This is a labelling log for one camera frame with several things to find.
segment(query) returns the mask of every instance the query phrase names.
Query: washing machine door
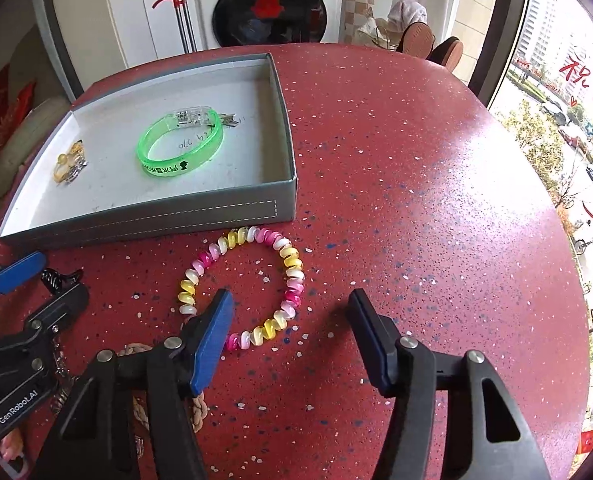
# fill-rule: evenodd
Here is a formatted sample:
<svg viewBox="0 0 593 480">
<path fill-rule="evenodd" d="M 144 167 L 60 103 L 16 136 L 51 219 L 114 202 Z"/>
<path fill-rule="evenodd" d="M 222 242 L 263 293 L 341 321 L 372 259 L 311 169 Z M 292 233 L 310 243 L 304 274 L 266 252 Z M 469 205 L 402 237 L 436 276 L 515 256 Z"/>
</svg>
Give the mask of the washing machine door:
<svg viewBox="0 0 593 480">
<path fill-rule="evenodd" d="M 221 46 L 321 41 L 323 0 L 218 0 L 212 15 Z"/>
</svg>

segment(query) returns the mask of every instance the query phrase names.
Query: red heart drawing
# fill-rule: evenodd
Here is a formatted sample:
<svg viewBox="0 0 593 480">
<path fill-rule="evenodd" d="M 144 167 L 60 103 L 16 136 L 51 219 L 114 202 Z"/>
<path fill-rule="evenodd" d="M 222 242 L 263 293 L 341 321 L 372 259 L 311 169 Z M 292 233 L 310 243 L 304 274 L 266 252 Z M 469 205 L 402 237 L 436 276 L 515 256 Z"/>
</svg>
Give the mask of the red heart drawing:
<svg viewBox="0 0 593 480">
<path fill-rule="evenodd" d="M 278 18 L 278 15 L 284 10 L 286 8 L 281 5 L 280 0 L 256 0 L 252 7 L 252 12 L 259 20 Z"/>
</svg>

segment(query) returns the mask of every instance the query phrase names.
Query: green bracelet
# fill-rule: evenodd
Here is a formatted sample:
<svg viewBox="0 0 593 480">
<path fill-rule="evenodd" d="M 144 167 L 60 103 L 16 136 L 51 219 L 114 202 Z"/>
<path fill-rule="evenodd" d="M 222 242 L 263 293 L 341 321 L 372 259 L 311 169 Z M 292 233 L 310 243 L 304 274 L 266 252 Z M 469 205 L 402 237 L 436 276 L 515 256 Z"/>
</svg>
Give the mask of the green bracelet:
<svg viewBox="0 0 593 480">
<path fill-rule="evenodd" d="M 170 131 L 191 126 L 209 125 L 211 129 L 206 132 L 206 138 L 200 139 L 195 148 L 182 155 L 166 160 L 152 160 L 148 158 L 154 143 Z M 208 107 L 186 108 L 167 114 L 145 130 L 136 145 L 136 156 L 145 171 L 154 176 L 176 176 L 196 170 L 201 164 L 208 161 L 218 150 L 223 142 L 223 123 L 219 115 Z"/>
</svg>

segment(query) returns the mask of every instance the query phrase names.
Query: red table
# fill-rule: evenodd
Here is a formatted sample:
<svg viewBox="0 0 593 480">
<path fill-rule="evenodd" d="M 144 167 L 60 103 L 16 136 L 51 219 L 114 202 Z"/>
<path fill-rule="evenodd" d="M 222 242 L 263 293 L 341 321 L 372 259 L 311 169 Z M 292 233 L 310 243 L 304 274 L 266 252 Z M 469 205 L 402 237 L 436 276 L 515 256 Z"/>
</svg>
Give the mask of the red table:
<svg viewBox="0 0 593 480">
<path fill-rule="evenodd" d="M 371 477 L 391 405 L 368 383 L 343 317 L 347 295 L 361 286 L 377 311 L 431 349 L 481 349 L 531 425 L 552 478 L 564 479 L 588 384 L 579 279 L 536 174 L 443 67 L 336 44 L 224 48 L 116 74 L 81 100 L 189 60 L 250 52 L 275 57 L 288 104 L 297 218 L 276 228 L 302 249 L 307 291 L 289 342 L 225 354 L 220 363 L 206 391 L 212 410 L 198 433 L 206 466 L 218 469 L 211 478 Z M 90 287 L 90 306 L 62 336 L 71 370 L 80 373 L 102 348 L 176 334 L 182 317 L 171 308 L 178 306 L 179 280 L 204 240 L 218 235 L 51 251 L 50 266 L 83 267 Z M 13 259 L 0 244 L 0 263 Z M 233 329 L 245 330 L 278 304 L 280 260 L 256 244 L 226 259 L 201 281 L 197 305 L 229 286 L 238 302 Z M 1 298 L 0 333 L 18 330 L 44 297 L 33 282 Z M 440 472 L 445 402 L 437 395 L 428 478 Z M 47 407 L 33 414 L 26 425 L 30 456 L 51 423 Z M 140 466 L 144 479 L 155 478 L 149 452 Z"/>
</svg>

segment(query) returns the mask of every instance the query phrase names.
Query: beaded bracelet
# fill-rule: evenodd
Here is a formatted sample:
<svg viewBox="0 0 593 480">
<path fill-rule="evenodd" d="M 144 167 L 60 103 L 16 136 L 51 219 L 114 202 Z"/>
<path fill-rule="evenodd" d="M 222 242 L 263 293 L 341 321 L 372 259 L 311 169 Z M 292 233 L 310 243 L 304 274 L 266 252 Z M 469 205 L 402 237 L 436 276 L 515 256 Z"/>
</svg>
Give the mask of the beaded bracelet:
<svg viewBox="0 0 593 480">
<path fill-rule="evenodd" d="M 265 245 L 278 251 L 281 258 L 284 258 L 288 289 L 285 293 L 285 299 L 281 302 L 281 310 L 275 310 L 271 319 L 266 319 L 262 326 L 256 326 L 252 330 L 245 330 L 241 334 L 233 333 L 228 336 L 225 348 L 230 351 L 237 348 L 247 350 L 250 348 L 250 343 L 254 346 L 260 346 L 265 339 L 274 339 L 276 331 L 284 330 L 288 326 L 288 321 L 294 319 L 296 308 L 301 304 L 301 293 L 304 289 L 303 282 L 305 280 L 303 262 L 299 259 L 298 250 L 292 247 L 290 240 L 277 231 L 256 226 L 241 227 L 238 230 L 228 232 L 227 237 L 221 236 L 218 238 L 217 243 L 209 244 L 208 250 L 200 253 L 198 258 L 192 262 L 192 267 L 185 271 L 187 279 L 180 282 L 183 291 L 179 293 L 179 301 L 183 305 L 179 308 L 179 312 L 187 316 L 196 316 L 194 294 L 198 279 L 206 272 L 206 269 L 209 269 L 228 250 L 235 248 L 237 245 L 243 245 L 245 242 L 254 241 L 259 244 L 265 243 Z"/>
</svg>

